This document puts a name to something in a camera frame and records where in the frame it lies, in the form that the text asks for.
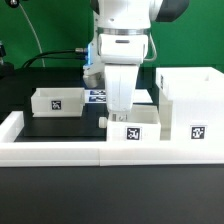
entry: white platform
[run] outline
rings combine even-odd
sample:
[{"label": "white platform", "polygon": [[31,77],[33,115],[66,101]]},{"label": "white platform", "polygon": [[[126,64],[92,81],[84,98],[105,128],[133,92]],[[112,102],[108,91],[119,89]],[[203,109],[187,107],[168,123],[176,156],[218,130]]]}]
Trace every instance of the white platform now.
[{"label": "white platform", "polygon": [[0,125],[0,167],[224,163],[223,141],[13,143],[23,126],[22,112],[12,112]]},{"label": "white platform", "polygon": [[162,140],[224,139],[224,74],[211,67],[157,68]]}]

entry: white container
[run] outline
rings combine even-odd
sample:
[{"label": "white container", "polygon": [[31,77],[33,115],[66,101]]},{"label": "white container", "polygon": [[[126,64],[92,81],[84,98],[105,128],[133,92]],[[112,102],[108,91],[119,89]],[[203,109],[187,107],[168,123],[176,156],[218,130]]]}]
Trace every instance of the white container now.
[{"label": "white container", "polygon": [[107,141],[147,141],[160,140],[160,120],[157,107],[133,105],[127,122],[114,122],[109,115]]},{"label": "white container", "polygon": [[161,140],[224,138],[224,75],[211,68],[157,68]]},{"label": "white container", "polygon": [[84,88],[37,88],[31,97],[34,117],[77,117],[85,105]]}]

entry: black panel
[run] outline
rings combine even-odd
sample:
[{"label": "black panel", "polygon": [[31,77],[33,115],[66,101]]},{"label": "black panel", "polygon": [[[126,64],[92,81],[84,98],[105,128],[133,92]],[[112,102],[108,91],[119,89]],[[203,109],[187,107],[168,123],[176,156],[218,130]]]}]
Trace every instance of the black panel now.
[{"label": "black panel", "polygon": [[100,14],[99,2],[98,0],[90,0],[90,5],[97,14]]},{"label": "black panel", "polygon": [[224,166],[0,168],[1,224],[223,224]]},{"label": "black panel", "polygon": [[14,65],[10,62],[4,62],[4,64],[0,64],[0,80],[4,76],[14,75]]},{"label": "black panel", "polygon": [[173,22],[188,8],[190,0],[163,0],[156,22]]}]

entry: black table surface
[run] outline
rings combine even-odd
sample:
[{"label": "black table surface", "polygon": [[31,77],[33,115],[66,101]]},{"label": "black table surface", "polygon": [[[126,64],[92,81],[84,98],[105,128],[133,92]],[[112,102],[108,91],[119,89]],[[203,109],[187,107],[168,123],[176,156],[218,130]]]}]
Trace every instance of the black table surface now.
[{"label": "black table surface", "polygon": [[[72,69],[52,71],[18,70],[2,78],[0,118],[15,109],[30,113],[37,87],[82,85]],[[23,132],[18,141],[65,140]],[[223,224],[223,209],[222,164],[0,168],[0,224]]]}]

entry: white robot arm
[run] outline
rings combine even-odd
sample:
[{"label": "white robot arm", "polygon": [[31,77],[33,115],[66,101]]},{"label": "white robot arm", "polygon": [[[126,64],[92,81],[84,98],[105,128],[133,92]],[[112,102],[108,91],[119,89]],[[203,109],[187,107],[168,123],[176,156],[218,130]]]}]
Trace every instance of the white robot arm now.
[{"label": "white robot arm", "polygon": [[[107,108],[114,121],[125,121],[131,111],[140,64],[156,59],[150,21],[173,21],[188,5],[189,0],[91,1],[95,36],[89,47],[94,55],[90,61],[96,64],[84,67],[84,79],[104,75]],[[150,42],[154,56],[145,59]]]}]

